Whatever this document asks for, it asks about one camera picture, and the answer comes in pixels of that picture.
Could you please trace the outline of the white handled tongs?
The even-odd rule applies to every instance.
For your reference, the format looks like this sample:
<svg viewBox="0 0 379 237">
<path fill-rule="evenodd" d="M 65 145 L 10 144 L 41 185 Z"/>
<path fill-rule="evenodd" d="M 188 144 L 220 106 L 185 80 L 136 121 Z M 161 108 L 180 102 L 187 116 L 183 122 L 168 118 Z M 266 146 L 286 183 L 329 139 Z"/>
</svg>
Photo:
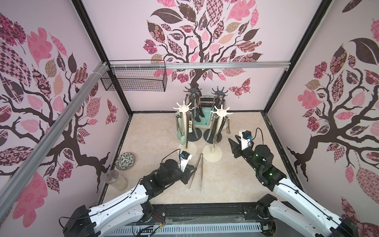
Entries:
<svg viewBox="0 0 379 237">
<path fill-rule="evenodd" d="M 192 133 L 195 130 L 193 116 L 189 115 L 189 133 Z"/>
</svg>

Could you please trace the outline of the short steel tongs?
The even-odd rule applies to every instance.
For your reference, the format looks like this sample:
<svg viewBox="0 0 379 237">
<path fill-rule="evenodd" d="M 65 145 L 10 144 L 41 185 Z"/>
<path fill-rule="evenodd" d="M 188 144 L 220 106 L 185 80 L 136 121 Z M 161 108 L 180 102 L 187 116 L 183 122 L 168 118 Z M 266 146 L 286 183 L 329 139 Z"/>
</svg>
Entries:
<svg viewBox="0 0 379 237">
<path fill-rule="evenodd" d="M 218 136 L 218 141 L 222 140 L 222 130 L 225 130 L 227 134 L 231 134 L 231 129 L 230 129 L 230 117 L 225 116 L 223 117 L 221 126 L 219 128 L 219 136 Z"/>
</svg>

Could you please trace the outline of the grey utensil rack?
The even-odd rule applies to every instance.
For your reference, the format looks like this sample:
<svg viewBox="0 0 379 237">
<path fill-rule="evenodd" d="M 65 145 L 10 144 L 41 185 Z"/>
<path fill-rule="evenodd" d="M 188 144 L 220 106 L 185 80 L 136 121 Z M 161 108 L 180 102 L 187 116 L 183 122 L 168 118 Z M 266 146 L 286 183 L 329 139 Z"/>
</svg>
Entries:
<svg viewBox="0 0 379 237">
<path fill-rule="evenodd" d="M 226 97 L 227 96 L 227 92 L 228 92 L 228 90 L 225 90 L 224 87 L 222 89 L 219 89 L 219 87 L 217 87 L 216 89 L 212 89 L 211 96 L 225 96 Z M 217 116 L 216 111 L 211 111 L 213 113 L 213 116 Z M 219 131 L 219 126 L 218 126 L 219 122 L 218 122 L 218 120 L 217 120 L 217 125 L 216 125 L 216 130 L 215 130 L 216 133 L 215 133 L 214 138 L 216 137 L 216 134 Z"/>
</svg>

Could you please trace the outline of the long steel tongs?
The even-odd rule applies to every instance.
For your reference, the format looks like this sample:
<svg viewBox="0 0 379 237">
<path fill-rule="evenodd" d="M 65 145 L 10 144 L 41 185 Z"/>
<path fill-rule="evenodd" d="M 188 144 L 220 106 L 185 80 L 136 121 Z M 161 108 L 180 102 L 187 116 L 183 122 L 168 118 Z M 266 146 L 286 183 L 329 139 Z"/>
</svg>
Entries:
<svg viewBox="0 0 379 237">
<path fill-rule="evenodd" d="M 217 125 L 217 120 L 218 120 L 218 116 L 213 116 L 210 122 L 210 128 L 207 129 L 203 134 L 203 138 L 205 139 L 205 141 L 210 144 L 213 143 L 213 139 L 216 133 L 215 130 L 216 130 L 216 125 Z"/>
</svg>

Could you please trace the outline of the black silicone tip tongs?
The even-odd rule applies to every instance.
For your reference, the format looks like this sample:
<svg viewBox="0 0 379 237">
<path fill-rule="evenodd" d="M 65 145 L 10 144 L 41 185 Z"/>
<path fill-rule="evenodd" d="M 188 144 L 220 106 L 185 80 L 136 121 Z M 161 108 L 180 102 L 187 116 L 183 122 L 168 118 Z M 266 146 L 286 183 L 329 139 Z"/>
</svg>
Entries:
<svg viewBox="0 0 379 237">
<path fill-rule="evenodd" d="M 197 92 L 194 94 L 194 101 L 195 101 L 195 121 L 200 123 L 202 118 L 205 118 L 203 108 L 201 106 L 201 98 L 200 93 Z"/>
</svg>

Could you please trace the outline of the slim steel tongs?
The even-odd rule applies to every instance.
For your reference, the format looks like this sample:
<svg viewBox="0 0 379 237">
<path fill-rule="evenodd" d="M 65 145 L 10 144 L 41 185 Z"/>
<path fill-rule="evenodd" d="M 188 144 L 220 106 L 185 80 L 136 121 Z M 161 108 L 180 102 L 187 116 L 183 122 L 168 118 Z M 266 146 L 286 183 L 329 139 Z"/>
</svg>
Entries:
<svg viewBox="0 0 379 237">
<path fill-rule="evenodd" d="M 189 186 L 189 189 L 192 188 L 192 185 L 195 183 L 195 180 L 199 179 L 199 192 L 202 193 L 202 180 L 203 180 L 203 167 L 204 167 L 204 156 L 203 153 L 200 154 L 200 158 L 197 162 L 196 171 L 193 173 L 193 177 Z"/>
</svg>

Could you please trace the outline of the grey utensil rack stand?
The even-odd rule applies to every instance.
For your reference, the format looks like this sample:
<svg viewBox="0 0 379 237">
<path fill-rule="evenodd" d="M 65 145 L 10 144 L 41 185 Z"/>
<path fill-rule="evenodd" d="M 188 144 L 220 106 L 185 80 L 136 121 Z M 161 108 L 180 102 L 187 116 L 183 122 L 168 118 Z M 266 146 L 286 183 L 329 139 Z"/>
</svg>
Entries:
<svg viewBox="0 0 379 237">
<path fill-rule="evenodd" d="M 192 87 L 185 87 L 184 92 L 186 93 L 185 104 L 190 104 L 189 105 L 189 115 L 191 114 L 193 116 L 193 122 L 194 122 L 194 113 L 195 113 L 194 94 L 197 92 L 200 93 L 200 89 L 192 88 Z M 201 130 L 199 128 L 195 127 L 195 130 L 192 133 L 189 133 L 188 141 L 190 141 L 190 142 L 198 141 L 200 139 L 201 135 L 202 135 Z"/>
</svg>

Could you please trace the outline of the green silicone tip tongs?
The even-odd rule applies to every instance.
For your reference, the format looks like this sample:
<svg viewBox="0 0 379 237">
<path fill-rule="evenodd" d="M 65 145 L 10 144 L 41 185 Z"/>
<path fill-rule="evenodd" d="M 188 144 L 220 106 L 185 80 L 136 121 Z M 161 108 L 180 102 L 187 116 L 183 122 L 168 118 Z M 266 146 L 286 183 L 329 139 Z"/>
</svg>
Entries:
<svg viewBox="0 0 379 237">
<path fill-rule="evenodd" d="M 184 130 L 183 125 L 181 121 L 180 115 L 176 115 L 176 126 L 177 126 L 177 139 L 181 141 L 181 144 L 183 145 L 185 143 L 185 136 L 184 136 Z"/>
</svg>

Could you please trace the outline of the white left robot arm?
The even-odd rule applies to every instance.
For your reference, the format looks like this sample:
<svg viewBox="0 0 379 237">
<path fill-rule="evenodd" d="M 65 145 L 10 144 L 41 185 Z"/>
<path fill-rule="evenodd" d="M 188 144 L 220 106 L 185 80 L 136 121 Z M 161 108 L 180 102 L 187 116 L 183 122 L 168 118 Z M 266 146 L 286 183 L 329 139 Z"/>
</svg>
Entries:
<svg viewBox="0 0 379 237">
<path fill-rule="evenodd" d="M 130 223 L 146 222 L 151 219 L 154 210 L 150 200 L 177 181 L 188 184 L 196 170 L 193 165 L 186 165 L 181 170 L 175 160 L 168 159 L 126 193 L 98 206 L 78 207 L 70 217 L 66 217 L 68 221 L 63 227 L 63 235 L 103 237 Z"/>
</svg>

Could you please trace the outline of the cream utensil rack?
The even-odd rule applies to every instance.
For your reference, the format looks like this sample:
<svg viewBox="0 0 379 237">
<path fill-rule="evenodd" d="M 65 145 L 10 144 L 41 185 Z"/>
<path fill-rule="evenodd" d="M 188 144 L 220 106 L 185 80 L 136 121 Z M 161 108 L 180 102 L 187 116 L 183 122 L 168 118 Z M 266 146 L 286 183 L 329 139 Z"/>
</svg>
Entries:
<svg viewBox="0 0 379 237">
<path fill-rule="evenodd" d="M 186 151 L 191 155 L 195 156 L 197 153 L 197 147 L 193 142 L 189 141 L 189 132 L 190 132 L 190 103 L 187 103 L 185 100 L 182 104 L 177 103 L 177 108 L 174 108 L 176 111 L 175 121 L 176 121 L 176 137 L 180 141 L 178 149 Z"/>
<path fill-rule="evenodd" d="M 222 140 L 222 131 L 226 124 L 230 122 L 229 115 L 232 115 L 232 112 L 229 112 L 228 108 L 224 108 L 224 105 L 221 104 L 219 107 L 214 106 L 215 111 L 211 111 L 213 117 L 211 120 L 211 127 L 206 137 L 206 141 L 210 141 L 209 145 L 206 145 L 203 150 L 203 158 L 210 162 L 216 163 L 219 162 L 223 156 L 222 149 L 217 145 Z"/>
</svg>

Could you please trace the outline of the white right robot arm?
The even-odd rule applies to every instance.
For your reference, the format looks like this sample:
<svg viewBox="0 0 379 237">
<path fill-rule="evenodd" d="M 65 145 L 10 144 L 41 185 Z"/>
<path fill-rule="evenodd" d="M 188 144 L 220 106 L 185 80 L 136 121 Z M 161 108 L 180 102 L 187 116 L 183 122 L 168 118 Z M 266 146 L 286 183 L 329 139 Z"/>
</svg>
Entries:
<svg viewBox="0 0 379 237">
<path fill-rule="evenodd" d="M 257 180 L 271 193 L 258 201 L 256 213 L 262 219 L 278 219 L 305 237 L 357 237 L 359 230 L 350 218 L 342 218 L 324 208 L 273 164 L 273 154 L 265 144 L 254 146 L 248 130 L 236 141 L 229 139 L 232 154 L 242 157 L 254 170 Z"/>
</svg>

